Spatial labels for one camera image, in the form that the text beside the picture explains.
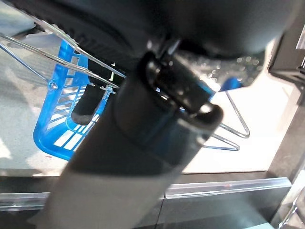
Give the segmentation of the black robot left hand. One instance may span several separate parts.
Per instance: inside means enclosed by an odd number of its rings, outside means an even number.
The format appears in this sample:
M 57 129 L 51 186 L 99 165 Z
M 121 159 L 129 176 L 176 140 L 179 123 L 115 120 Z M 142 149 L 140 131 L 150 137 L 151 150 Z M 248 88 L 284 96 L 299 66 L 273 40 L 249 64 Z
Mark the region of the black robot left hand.
M 125 79 L 64 168 L 39 229 L 131 229 L 215 132 L 213 93 L 251 84 L 300 0 L 11 0 Z

